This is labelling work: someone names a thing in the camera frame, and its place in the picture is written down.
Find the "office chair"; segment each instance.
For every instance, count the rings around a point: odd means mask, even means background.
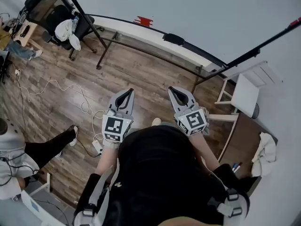
[[[60,41],[55,36],[55,29],[61,22],[74,18],[71,14],[74,7],[71,6],[68,0],[26,0],[25,7],[27,13],[26,19],[29,22],[38,24],[46,29],[46,31],[42,34],[43,40],[47,43],[51,42],[57,46],[61,46],[65,50],[71,49],[69,59],[74,61],[74,57],[72,57],[74,48],[70,44],[69,40]],[[91,48],[83,39],[86,35],[92,32],[88,22],[81,14],[78,14],[78,16],[79,22],[74,32],[75,36],[78,37],[79,41],[82,41],[93,53],[97,53],[97,50]],[[93,23],[94,18],[91,16],[88,17]],[[102,27],[97,27],[96,29],[100,31],[104,30]]]

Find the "black shirt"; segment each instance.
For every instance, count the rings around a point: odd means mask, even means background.
[[[180,216],[222,225],[223,215],[207,203],[211,197],[224,202],[225,189],[198,164],[192,144],[180,130],[155,126],[130,134],[120,144],[119,162],[115,183],[120,186],[112,187],[104,226],[157,226]],[[229,165],[214,174],[244,194]],[[90,176],[75,215],[87,205],[99,178]]]

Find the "white cable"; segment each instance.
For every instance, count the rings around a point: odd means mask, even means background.
[[[20,77],[21,77],[21,70],[18,69],[18,71],[19,71],[19,78],[17,78],[17,79],[18,79],[18,81],[19,81],[19,80],[20,80]],[[66,90],[68,90],[69,88],[71,88],[72,86],[77,86],[77,87],[80,89],[80,92],[81,92],[83,98],[85,99],[85,101],[84,101],[83,103],[81,103],[81,105],[80,105],[81,111],[82,111],[83,113],[85,113],[85,114],[89,113],[90,110],[91,110],[91,112],[92,112],[92,129],[93,129],[93,132],[94,132],[93,141],[95,140],[95,138],[97,138],[98,140],[103,140],[103,138],[98,138],[98,137],[97,137],[98,135],[102,135],[102,133],[97,133],[97,134],[95,133],[93,119],[94,119],[94,117],[96,117],[96,118],[98,118],[98,119],[102,119],[103,117],[98,117],[96,114],[99,113],[99,112],[103,112],[103,114],[105,114],[105,111],[104,111],[104,110],[98,110],[98,111],[96,111],[96,112],[94,113],[94,111],[93,111],[91,105],[89,104],[89,102],[88,102],[88,100],[87,100],[87,98],[86,98],[86,96],[85,96],[83,90],[81,89],[81,87],[80,87],[78,84],[72,84],[72,85],[68,86],[66,89],[62,89],[61,86],[60,86],[60,84],[59,84],[59,82],[58,82],[57,80],[49,80],[49,81],[47,82],[46,86],[44,87],[44,89],[43,89],[41,92],[39,92],[39,93],[29,93],[28,89],[27,89],[26,87],[24,87],[24,86],[21,86],[21,87],[19,87],[19,88],[20,88],[20,89],[24,88],[24,89],[27,91],[27,93],[28,93],[27,100],[28,100],[28,102],[30,103],[30,102],[32,101],[31,95],[32,95],[32,96],[36,96],[36,95],[42,94],[42,93],[45,91],[47,85],[48,85],[50,82],[52,82],[52,81],[55,81],[55,82],[57,83],[58,87],[60,88],[60,90],[62,90],[62,91],[66,91]],[[85,103],[88,105],[88,109],[87,109],[86,111],[83,109],[83,105],[84,105]]]

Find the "floor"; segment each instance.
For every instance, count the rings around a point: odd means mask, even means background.
[[[15,67],[22,71],[21,86],[26,87],[31,93],[38,93],[44,89],[49,80],[58,80],[63,89],[76,83],[81,86],[94,112],[107,109],[110,97],[118,91],[133,88],[134,128],[148,127],[156,117],[173,122],[174,112],[168,100],[167,88],[174,85],[191,90],[195,81],[194,75],[182,69],[118,44],[111,45],[102,61],[102,69],[96,70],[103,48],[93,34],[89,35],[86,41],[97,48],[97,54],[93,54],[82,44],[82,50],[75,52],[76,59],[72,62],[68,59],[68,51],[45,43],[41,38],[42,32],[41,29],[37,29],[32,37],[44,48],[41,57],[25,61],[11,56]],[[112,35],[111,32],[103,32],[105,37],[110,38]],[[193,64],[138,40],[126,36],[120,36],[118,40],[196,69]],[[6,83],[0,85],[0,115],[9,117],[24,128],[21,116],[22,100],[12,66],[8,73],[10,78],[6,78]],[[222,83],[222,78],[214,77],[199,85],[194,92],[199,104],[212,114],[229,114],[233,110],[231,106],[214,105]],[[228,85],[226,89],[233,92],[234,88]],[[92,146],[94,134],[91,111],[89,114],[81,111],[84,100],[79,88],[73,86],[64,92],[57,84],[51,82],[44,93],[31,96],[31,102],[28,102],[25,89],[22,89],[22,95],[26,122],[25,137],[28,141],[44,142],[63,132],[70,125],[76,124],[80,127],[79,139],[90,154],[96,154]],[[102,120],[94,119],[96,133],[101,132],[101,123]],[[217,157],[227,140],[231,126],[229,122],[210,123],[210,136],[206,139]],[[62,156],[54,158],[42,171],[52,174],[53,192],[68,204],[75,206],[98,160],[91,158],[84,148],[77,144],[74,147],[67,146]]]

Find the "black pants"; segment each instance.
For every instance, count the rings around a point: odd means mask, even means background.
[[[26,142],[25,153],[42,169],[52,158],[58,155],[67,144],[73,141],[74,138],[75,131],[68,129],[45,143]]]

